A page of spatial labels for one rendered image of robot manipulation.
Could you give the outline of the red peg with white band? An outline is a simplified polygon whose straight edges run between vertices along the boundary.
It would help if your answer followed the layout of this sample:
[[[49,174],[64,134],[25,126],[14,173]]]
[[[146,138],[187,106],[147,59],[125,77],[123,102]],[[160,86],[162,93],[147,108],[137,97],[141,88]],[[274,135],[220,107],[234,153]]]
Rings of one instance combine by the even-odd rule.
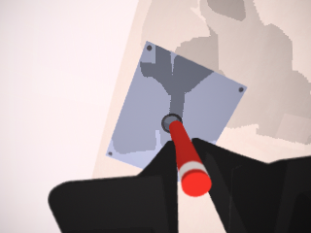
[[[176,160],[183,191],[187,196],[201,196],[211,188],[210,178],[183,125],[178,120],[169,125],[176,147]]]

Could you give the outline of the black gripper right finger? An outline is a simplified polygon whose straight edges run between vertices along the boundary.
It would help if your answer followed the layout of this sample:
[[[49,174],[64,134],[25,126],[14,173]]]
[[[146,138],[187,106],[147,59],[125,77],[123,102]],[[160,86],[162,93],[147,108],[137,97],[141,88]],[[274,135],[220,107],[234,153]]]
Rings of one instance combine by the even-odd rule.
[[[311,155],[268,163],[199,138],[191,142],[225,233],[288,233],[297,195],[311,190]]]

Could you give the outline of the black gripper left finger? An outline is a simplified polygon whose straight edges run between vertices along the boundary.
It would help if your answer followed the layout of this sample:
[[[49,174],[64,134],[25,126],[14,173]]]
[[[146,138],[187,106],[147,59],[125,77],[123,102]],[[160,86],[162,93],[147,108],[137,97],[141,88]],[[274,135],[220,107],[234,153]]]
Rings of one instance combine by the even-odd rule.
[[[167,141],[137,175],[60,183],[50,191],[48,204],[61,233],[127,227],[179,233],[174,141]]]

